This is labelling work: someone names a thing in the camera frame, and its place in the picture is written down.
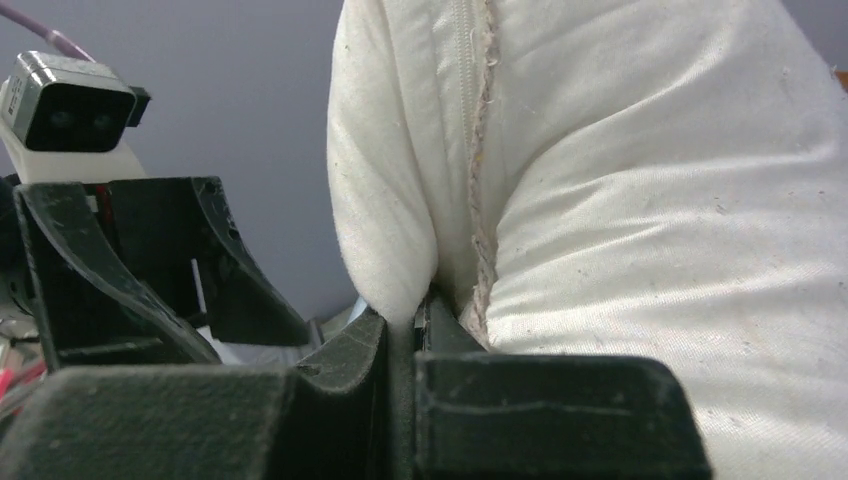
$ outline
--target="wire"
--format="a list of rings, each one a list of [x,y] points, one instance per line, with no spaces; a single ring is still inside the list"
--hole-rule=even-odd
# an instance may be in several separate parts
[[[47,363],[43,358],[37,358],[29,363],[25,363],[15,372],[12,378],[12,383],[9,388],[18,387],[22,384],[27,384],[33,380],[37,380],[47,372]]]
[[[6,319],[0,318],[0,327],[2,327],[5,323],[6,323]],[[19,336],[19,335],[13,335],[13,334],[10,334],[10,333],[6,333],[2,330],[0,330],[0,339],[4,339],[7,342],[9,342],[10,348],[15,348],[15,346],[17,346],[20,343],[40,343],[41,342],[41,339],[40,339],[40,337],[37,333]]]
[[[12,379],[15,378],[15,372],[9,370],[8,368],[4,368],[0,370],[0,398],[6,396],[6,391],[9,390],[9,386],[12,385]]]
[[[0,16],[17,23],[30,32],[41,37],[48,45],[58,50],[62,55],[80,60],[93,62],[94,59],[79,45],[71,41],[65,34],[42,24],[29,15],[15,9],[6,2],[0,2]]]

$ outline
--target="zipper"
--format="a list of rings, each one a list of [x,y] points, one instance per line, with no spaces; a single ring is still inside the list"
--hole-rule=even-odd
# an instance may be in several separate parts
[[[477,105],[478,72],[475,61],[478,52],[475,38],[478,29],[476,0],[451,0],[456,25],[456,58],[459,59],[459,90],[461,95],[462,125],[465,134],[465,160],[471,161],[474,115]]]

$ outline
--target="depth camera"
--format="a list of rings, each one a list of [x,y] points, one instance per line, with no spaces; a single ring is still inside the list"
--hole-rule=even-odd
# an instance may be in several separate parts
[[[117,147],[135,106],[133,90],[106,65],[26,52],[0,116],[29,150],[105,153]]]

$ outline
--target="scratch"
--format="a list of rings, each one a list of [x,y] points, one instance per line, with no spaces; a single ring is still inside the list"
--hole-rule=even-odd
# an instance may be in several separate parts
[[[552,124],[550,121],[548,121],[548,119],[547,119],[547,118],[545,118],[545,116],[544,116],[544,115],[540,115],[538,111],[536,111],[536,110],[534,110],[534,109],[530,108],[530,105],[527,105],[525,102],[523,102],[523,101],[521,101],[521,100],[518,100],[518,105],[519,105],[522,109],[527,110],[528,112],[532,113],[534,116],[538,117],[538,118],[542,121],[542,123],[544,123],[544,124],[545,124],[545,126],[548,126],[548,127],[556,127],[556,125],[554,125],[554,124]]]
[[[369,345],[369,344],[368,344],[365,340],[363,340],[363,339],[361,339],[361,338],[357,338],[357,337],[355,337],[355,336],[351,335],[351,334],[350,334],[350,332],[345,332],[344,330],[342,330],[342,331],[339,333],[339,335],[340,335],[340,336],[342,336],[342,337],[344,337],[344,338],[348,338],[348,339],[350,339],[352,342],[357,343],[357,344],[359,344],[359,345],[362,345],[362,346],[363,346],[363,347],[365,347],[365,348],[368,348],[368,349],[373,348],[373,345]]]
[[[601,415],[608,417],[632,417],[633,412],[623,408],[591,407],[587,405],[567,405],[549,401],[527,402],[517,405],[456,405],[433,401],[430,408],[436,408],[449,413],[465,415],[505,415],[510,413],[532,412],[535,410],[555,410],[563,413]]]
[[[466,387],[472,385],[474,381],[477,380],[477,375],[470,375],[468,378],[462,381],[459,385],[454,387],[449,393],[448,396],[451,398],[456,398],[460,392],[462,392]]]

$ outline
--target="black bracket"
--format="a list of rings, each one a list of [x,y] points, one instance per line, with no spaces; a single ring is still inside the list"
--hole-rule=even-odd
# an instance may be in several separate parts
[[[218,178],[28,184],[14,193],[28,267],[23,280],[11,275],[23,259],[4,273],[35,317],[51,370],[220,363],[196,331],[203,325],[225,342],[309,342],[306,323],[241,241]]]
[[[418,352],[411,319],[367,311],[293,369],[65,370],[0,444],[0,478],[711,478],[662,364],[493,355],[438,297],[422,314]]]

